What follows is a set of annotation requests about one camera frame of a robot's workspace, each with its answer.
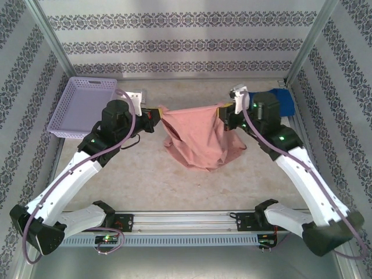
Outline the left aluminium frame post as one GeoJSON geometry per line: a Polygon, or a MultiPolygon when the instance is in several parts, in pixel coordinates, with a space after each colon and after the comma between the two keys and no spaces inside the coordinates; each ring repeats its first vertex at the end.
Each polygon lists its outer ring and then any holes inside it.
{"type": "Polygon", "coordinates": [[[53,30],[48,17],[44,13],[39,0],[25,0],[28,8],[30,9],[35,22],[38,24],[44,38],[47,40],[48,45],[57,57],[61,67],[68,77],[74,77],[77,75],[70,59],[68,58],[65,50],[63,49],[62,43],[59,41],[55,31],[53,30]]]}

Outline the right aluminium frame post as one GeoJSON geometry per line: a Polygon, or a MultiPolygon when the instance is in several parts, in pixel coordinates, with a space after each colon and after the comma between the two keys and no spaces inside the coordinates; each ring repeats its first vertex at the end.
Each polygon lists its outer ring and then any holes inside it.
{"type": "Polygon", "coordinates": [[[295,77],[297,76],[298,72],[300,71],[302,65],[304,64],[305,60],[307,59],[308,54],[310,53],[313,45],[316,43],[319,35],[321,34],[322,29],[324,28],[326,22],[332,15],[335,7],[338,5],[339,0],[325,0],[322,8],[320,9],[317,17],[314,20],[314,23],[307,34],[300,50],[292,62],[291,68],[284,78],[285,86],[289,87],[295,77]]]}

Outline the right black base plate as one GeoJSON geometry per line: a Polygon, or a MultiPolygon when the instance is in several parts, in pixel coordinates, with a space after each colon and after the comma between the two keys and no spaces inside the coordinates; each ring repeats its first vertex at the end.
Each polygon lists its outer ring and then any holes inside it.
{"type": "Polygon", "coordinates": [[[271,224],[260,225],[253,212],[230,213],[230,217],[235,219],[238,231],[274,231],[271,224]]]}

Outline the small circuit board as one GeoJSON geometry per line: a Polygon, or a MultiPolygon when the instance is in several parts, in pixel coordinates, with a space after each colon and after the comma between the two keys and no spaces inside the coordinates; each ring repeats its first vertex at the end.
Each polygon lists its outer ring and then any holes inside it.
{"type": "Polygon", "coordinates": [[[95,237],[95,244],[116,245],[119,241],[117,235],[99,235],[95,237]]]}
{"type": "Polygon", "coordinates": [[[277,239],[262,238],[258,240],[259,246],[264,249],[273,249],[277,245],[277,239]]]}

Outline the lavender perforated plastic basket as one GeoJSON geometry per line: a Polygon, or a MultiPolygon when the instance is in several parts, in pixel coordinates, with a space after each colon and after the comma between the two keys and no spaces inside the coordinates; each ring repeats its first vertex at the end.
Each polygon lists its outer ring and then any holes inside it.
{"type": "Polygon", "coordinates": [[[115,98],[117,80],[72,77],[47,126],[58,138],[82,139],[101,119],[106,104],[115,98]]]}

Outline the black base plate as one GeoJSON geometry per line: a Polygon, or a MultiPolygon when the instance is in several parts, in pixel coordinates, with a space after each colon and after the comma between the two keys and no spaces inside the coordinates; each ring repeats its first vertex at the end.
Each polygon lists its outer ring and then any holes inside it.
{"type": "Polygon", "coordinates": [[[260,225],[253,212],[230,213],[230,217],[235,219],[238,231],[274,231],[271,224],[260,225]]]}
{"type": "Polygon", "coordinates": [[[115,214],[113,228],[124,233],[131,233],[133,230],[134,215],[133,214],[115,214]]]}

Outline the folded blue t-shirt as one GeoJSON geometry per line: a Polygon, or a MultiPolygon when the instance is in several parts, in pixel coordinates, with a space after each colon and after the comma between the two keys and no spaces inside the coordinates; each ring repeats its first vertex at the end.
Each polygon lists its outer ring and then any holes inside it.
{"type": "Polygon", "coordinates": [[[253,119],[275,121],[295,114],[294,101],[286,89],[249,92],[249,97],[249,109],[246,111],[253,119]]]}

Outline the left small circuit board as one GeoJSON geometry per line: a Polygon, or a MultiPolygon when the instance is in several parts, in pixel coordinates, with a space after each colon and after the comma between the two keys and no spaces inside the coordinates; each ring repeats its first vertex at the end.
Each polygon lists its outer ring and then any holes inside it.
{"type": "Polygon", "coordinates": [[[95,244],[116,245],[119,241],[117,235],[99,235],[95,237],[95,244]]]}

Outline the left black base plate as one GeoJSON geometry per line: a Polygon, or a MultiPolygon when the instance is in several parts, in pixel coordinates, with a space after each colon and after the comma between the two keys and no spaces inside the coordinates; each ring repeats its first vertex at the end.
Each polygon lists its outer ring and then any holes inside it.
{"type": "Polygon", "coordinates": [[[133,230],[134,215],[133,214],[115,214],[113,228],[124,233],[131,233],[133,230]]]}

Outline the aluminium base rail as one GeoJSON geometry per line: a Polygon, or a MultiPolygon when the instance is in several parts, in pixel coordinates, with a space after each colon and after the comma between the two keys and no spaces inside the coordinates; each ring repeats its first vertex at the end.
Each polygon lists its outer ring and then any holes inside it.
{"type": "MultiPolygon", "coordinates": [[[[253,212],[246,211],[175,211],[175,212],[117,212],[116,214],[133,214],[132,233],[165,234],[165,233],[237,233],[235,219],[230,213],[253,212]]],[[[274,226],[274,231],[284,231],[274,226]]]]}

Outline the right small circuit board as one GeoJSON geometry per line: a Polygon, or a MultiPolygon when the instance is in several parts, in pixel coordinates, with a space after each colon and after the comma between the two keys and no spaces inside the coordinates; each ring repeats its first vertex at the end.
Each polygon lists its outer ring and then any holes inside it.
{"type": "Polygon", "coordinates": [[[277,245],[277,239],[262,238],[258,240],[259,246],[264,249],[273,249],[277,245]]]}

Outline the pink t-shirt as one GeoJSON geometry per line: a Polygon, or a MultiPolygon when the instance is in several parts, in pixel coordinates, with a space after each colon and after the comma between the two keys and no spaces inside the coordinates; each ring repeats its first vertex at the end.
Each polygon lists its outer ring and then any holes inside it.
{"type": "Polygon", "coordinates": [[[167,137],[163,146],[169,155],[190,170],[214,171],[235,159],[246,145],[235,131],[226,131],[217,115],[222,104],[169,110],[162,107],[167,137]]]}

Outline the aluminium frame post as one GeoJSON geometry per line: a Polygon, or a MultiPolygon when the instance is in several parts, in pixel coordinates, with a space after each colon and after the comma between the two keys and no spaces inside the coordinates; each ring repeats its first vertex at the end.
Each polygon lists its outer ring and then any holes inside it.
{"type": "Polygon", "coordinates": [[[70,59],[68,58],[65,50],[63,49],[62,43],[59,41],[55,31],[53,30],[48,17],[44,13],[39,0],[25,0],[28,8],[30,9],[35,22],[38,24],[44,38],[47,40],[48,45],[57,57],[61,67],[68,77],[74,77],[77,75],[70,59]]]}
{"type": "Polygon", "coordinates": [[[291,68],[284,78],[285,86],[289,87],[295,77],[297,76],[298,72],[300,71],[302,65],[304,64],[305,60],[307,59],[308,54],[310,53],[313,45],[316,43],[319,35],[321,34],[322,29],[324,28],[326,22],[332,15],[335,7],[338,5],[339,0],[325,0],[322,8],[320,9],[317,17],[314,20],[314,23],[307,34],[300,50],[292,62],[291,68]]]}

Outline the grey metal sheet panel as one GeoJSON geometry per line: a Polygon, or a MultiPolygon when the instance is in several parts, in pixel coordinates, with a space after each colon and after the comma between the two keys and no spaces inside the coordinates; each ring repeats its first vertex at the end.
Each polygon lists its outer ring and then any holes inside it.
{"type": "Polygon", "coordinates": [[[250,246],[60,248],[36,264],[30,279],[361,279],[334,255],[317,257],[293,239],[272,252],[250,246]]]}

